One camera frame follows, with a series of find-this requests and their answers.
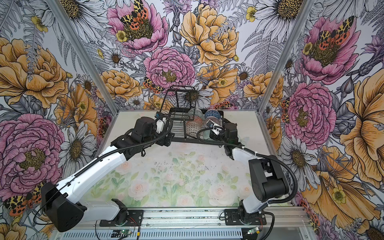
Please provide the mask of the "blue patterned bowl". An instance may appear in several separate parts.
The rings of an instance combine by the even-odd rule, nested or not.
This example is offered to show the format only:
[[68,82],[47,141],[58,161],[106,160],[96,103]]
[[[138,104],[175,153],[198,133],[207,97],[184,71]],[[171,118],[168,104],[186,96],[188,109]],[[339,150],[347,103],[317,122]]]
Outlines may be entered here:
[[220,120],[222,118],[222,115],[218,110],[215,109],[209,109],[204,113],[205,118],[216,118]]

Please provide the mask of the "green patterned bowl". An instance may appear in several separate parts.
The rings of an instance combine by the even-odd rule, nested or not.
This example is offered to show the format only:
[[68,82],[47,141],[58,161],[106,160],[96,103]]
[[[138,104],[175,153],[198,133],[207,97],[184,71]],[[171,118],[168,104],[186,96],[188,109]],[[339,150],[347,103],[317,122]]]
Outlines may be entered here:
[[190,109],[187,113],[190,118],[199,117],[204,119],[205,115],[200,109]]

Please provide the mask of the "mint green striped bowl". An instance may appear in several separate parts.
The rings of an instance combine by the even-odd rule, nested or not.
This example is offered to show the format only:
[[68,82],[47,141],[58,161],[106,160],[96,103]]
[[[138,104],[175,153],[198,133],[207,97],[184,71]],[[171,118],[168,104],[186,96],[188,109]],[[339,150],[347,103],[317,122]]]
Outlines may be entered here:
[[208,141],[211,140],[210,138],[211,130],[205,130],[202,132],[202,137],[204,140]]

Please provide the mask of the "pink patterned bowl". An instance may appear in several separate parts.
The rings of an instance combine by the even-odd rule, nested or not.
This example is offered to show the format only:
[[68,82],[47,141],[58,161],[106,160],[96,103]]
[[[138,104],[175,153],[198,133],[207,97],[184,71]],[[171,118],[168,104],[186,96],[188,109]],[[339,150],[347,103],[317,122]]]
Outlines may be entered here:
[[209,128],[209,127],[212,127],[212,126],[221,126],[221,122],[220,120],[216,119],[216,118],[207,118],[204,120],[203,122],[204,124],[204,127],[205,128]]

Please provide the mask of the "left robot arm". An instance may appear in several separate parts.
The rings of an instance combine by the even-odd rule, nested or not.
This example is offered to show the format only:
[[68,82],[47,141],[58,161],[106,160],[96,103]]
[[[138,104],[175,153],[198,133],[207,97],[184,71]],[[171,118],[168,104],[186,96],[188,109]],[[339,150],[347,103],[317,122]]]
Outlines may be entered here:
[[41,189],[41,209],[59,232],[77,224],[107,221],[122,226],[129,218],[128,208],[118,199],[106,202],[81,202],[83,195],[98,181],[136,154],[154,144],[170,146],[174,134],[173,120],[160,112],[156,118],[141,117],[135,127],[117,137],[107,149],[76,173],[56,184],[46,183]]

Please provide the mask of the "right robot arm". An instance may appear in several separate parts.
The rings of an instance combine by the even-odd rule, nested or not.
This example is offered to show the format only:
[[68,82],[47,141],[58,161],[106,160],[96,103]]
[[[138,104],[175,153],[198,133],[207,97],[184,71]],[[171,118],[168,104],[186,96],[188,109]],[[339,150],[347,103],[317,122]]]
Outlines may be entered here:
[[262,155],[248,149],[239,141],[237,124],[227,122],[219,126],[211,122],[207,126],[196,133],[201,143],[223,146],[230,159],[249,167],[253,192],[238,206],[243,224],[249,225],[261,219],[270,205],[293,200],[298,191],[298,179],[287,164],[274,155]]

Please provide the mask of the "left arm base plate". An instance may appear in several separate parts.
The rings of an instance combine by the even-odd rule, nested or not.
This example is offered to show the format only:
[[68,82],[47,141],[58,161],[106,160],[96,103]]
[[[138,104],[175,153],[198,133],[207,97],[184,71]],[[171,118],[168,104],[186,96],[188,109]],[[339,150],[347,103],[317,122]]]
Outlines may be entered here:
[[143,220],[143,210],[121,210],[118,215],[110,221],[101,220],[100,227],[140,227]]

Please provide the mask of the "brown patterned bowl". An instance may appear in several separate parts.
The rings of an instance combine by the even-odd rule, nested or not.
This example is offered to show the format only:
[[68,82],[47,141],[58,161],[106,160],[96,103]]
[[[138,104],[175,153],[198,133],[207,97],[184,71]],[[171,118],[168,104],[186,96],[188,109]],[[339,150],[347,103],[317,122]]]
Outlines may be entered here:
[[187,138],[196,138],[197,132],[202,129],[202,123],[196,121],[187,121],[185,132]]

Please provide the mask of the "orange red patterned bowl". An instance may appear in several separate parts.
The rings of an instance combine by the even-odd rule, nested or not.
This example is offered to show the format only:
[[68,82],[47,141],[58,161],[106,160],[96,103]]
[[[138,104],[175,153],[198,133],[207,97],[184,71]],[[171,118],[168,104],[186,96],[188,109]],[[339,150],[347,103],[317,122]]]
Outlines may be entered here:
[[200,125],[203,123],[203,120],[200,117],[195,117],[193,121],[199,123]]

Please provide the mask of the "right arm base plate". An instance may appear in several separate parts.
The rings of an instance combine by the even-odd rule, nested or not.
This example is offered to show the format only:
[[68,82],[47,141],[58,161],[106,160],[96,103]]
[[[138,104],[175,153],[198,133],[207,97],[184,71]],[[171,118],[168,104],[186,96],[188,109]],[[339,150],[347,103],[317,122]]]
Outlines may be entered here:
[[267,224],[264,214],[258,212],[249,214],[242,209],[225,209],[224,218],[227,226],[264,226]]

